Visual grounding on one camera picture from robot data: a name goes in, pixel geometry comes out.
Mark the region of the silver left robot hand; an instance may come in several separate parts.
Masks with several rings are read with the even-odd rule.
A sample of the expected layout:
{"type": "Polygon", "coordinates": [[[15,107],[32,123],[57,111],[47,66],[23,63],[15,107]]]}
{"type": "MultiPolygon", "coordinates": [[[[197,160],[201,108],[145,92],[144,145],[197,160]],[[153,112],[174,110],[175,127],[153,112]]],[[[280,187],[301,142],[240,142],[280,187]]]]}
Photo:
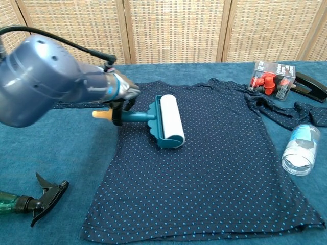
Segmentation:
{"type": "Polygon", "coordinates": [[[118,70],[108,73],[110,80],[117,87],[117,95],[109,102],[112,109],[112,122],[116,126],[122,125],[122,112],[129,111],[140,94],[139,87],[118,70]]]}

